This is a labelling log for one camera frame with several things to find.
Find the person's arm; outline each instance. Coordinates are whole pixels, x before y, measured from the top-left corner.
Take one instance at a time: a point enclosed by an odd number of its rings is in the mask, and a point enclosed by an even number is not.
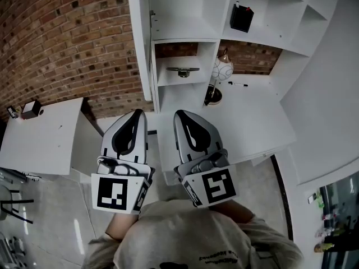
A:
[[[247,207],[244,207],[243,205],[235,202],[234,200],[222,202],[209,208],[213,211],[228,216],[235,223],[248,223],[254,217],[252,211],[250,211]]]
[[[227,201],[210,207],[231,218],[251,240],[256,249],[257,261],[265,268],[297,268],[303,260],[299,248],[279,232],[269,227],[264,220],[257,218],[249,209],[235,201]]]
[[[82,269],[112,268],[120,242],[138,219],[138,215],[115,214],[105,234],[90,241]]]

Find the wall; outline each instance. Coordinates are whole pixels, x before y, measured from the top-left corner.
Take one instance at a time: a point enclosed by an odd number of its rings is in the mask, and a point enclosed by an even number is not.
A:
[[[221,40],[218,55],[228,48],[233,74],[269,75],[282,49],[242,41]]]
[[[9,105],[88,97],[96,118],[144,100],[128,0],[0,0],[0,119]]]
[[[195,56],[198,43],[156,44],[157,58]],[[269,75],[277,62],[282,49],[242,41],[221,40],[218,54],[228,48],[233,63],[234,74]]]
[[[358,13],[359,0],[338,1],[315,54],[282,99],[297,135],[290,148],[299,183],[359,157]]]

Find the tiled floor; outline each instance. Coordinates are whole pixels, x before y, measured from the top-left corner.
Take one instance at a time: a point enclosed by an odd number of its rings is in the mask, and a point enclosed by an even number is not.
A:
[[[145,203],[171,196],[186,197],[181,185],[165,186],[163,174],[160,174],[157,137],[149,138],[148,163],[157,169],[157,174]],[[236,201],[287,235],[283,203],[270,159],[256,167],[250,161],[240,163],[237,172],[240,196]],[[30,268],[78,269],[87,243],[105,231],[112,214],[92,209],[91,185],[81,184],[78,180],[72,175],[22,186],[22,197],[33,198],[35,203],[26,208],[21,206],[20,214],[26,215],[34,224],[26,225],[12,216],[0,222],[0,231],[5,236],[16,236],[25,241]]]

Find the lamp base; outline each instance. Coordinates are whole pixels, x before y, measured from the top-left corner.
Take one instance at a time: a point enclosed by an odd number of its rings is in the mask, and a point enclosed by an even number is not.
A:
[[[206,97],[204,99],[205,105],[217,105],[222,100],[222,93],[217,88],[214,90],[214,95],[212,96],[214,86],[209,85],[207,88]]]

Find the white table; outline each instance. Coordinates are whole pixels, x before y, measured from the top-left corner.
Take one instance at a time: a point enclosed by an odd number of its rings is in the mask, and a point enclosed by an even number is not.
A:
[[[83,98],[43,106],[42,115],[9,119],[0,167],[39,174],[69,175],[73,168],[96,172],[102,137],[81,112]]]

